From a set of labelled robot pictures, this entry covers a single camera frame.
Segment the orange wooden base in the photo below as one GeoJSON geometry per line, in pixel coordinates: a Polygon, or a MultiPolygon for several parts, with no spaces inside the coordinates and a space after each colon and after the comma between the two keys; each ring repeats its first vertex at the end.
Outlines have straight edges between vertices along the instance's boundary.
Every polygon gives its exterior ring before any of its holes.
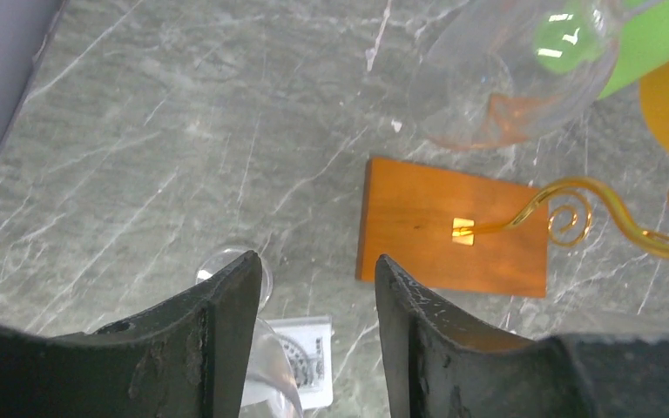
{"type": "Polygon", "coordinates": [[[453,242],[455,218],[513,217],[537,189],[424,165],[372,158],[363,200],[356,277],[373,281],[388,254],[427,287],[544,297],[547,206],[521,226],[453,242]]]}

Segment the marble surface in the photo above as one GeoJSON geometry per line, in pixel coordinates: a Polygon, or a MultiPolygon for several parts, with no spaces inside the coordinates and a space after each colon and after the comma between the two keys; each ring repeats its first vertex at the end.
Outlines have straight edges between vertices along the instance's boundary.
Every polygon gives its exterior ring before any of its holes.
{"type": "MultiPolygon", "coordinates": [[[[309,414],[384,416],[373,287],[354,280],[368,156],[531,185],[587,174],[669,232],[669,156],[634,86],[496,151],[416,135],[405,89],[455,7],[73,0],[0,160],[0,321],[90,332],[189,287],[217,245],[246,242],[274,271],[264,317],[332,315],[334,404],[309,414]]],[[[546,299],[446,295],[532,338],[669,331],[669,262],[595,214],[580,246],[551,247],[546,299]]]]}

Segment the glass cup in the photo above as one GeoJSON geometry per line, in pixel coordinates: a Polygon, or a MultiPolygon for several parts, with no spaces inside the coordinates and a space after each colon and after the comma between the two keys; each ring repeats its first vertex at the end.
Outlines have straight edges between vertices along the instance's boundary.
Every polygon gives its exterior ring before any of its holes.
{"type": "Polygon", "coordinates": [[[240,417],[301,418],[294,371],[278,335],[262,319],[255,321],[240,417]]]}
{"type": "Polygon", "coordinates": [[[409,109],[456,150],[511,145],[588,107],[617,63],[619,32],[662,0],[476,0],[422,57],[409,109]]]}
{"type": "MultiPolygon", "coordinates": [[[[212,250],[209,258],[204,261],[199,269],[196,271],[196,284],[204,280],[211,279],[219,270],[229,265],[229,263],[235,261],[242,254],[254,251],[253,248],[249,246],[239,246],[239,245],[226,245],[219,246],[212,250]]],[[[267,261],[258,254],[260,257],[260,264],[262,265],[263,277],[260,283],[260,303],[258,305],[258,312],[262,311],[267,301],[270,299],[270,295],[273,292],[273,274],[270,271],[270,266],[267,261]]]]}

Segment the gold spiral decoration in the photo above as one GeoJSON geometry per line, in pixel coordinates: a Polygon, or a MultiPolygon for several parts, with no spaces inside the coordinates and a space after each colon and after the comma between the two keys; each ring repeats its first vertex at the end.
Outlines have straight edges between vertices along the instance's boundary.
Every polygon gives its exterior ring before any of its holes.
{"type": "Polygon", "coordinates": [[[669,260],[669,235],[658,231],[652,231],[640,227],[632,218],[624,201],[607,184],[589,177],[569,177],[560,179],[547,185],[540,190],[534,198],[511,220],[491,224],[482,224],[475,226],[461,226],[454,229],[457,236],[475,235],[481,233],[497,233],[506,229],[511,229],[523,223],[538,207],[549,199],[565,195],[577,199],[585,211],[585,222],[578,236],[571,240],[561,240],[555,233],[554,222],[562,213],[568,213],[570,220],[564,226],[561,226],[561,233],[569,232],[582,218],[578,214],[575,206],[564,204],[552,211],[548,220],[548,233],[550,240],[559,246],[571,247],[581,242],[591,229],[592,210],[588,199],[578,191],[585,190],[594,194],[604,204],[614,223],[625,237],[634,245],[642,248],[650,254],[669,260]]]}

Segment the green paper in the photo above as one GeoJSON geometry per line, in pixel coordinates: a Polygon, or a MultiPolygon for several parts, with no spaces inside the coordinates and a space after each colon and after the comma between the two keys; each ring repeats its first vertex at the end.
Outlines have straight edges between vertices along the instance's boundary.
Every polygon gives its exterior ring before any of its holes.
{"type": "MultiPolygon", "coordinates": [[[[644,0],[629,0],[640,4],[644,0]]],[[[633,18],[622,30],[617,66],[599,95],[605,98],[669,62],[669,0],[633,18]]]]}

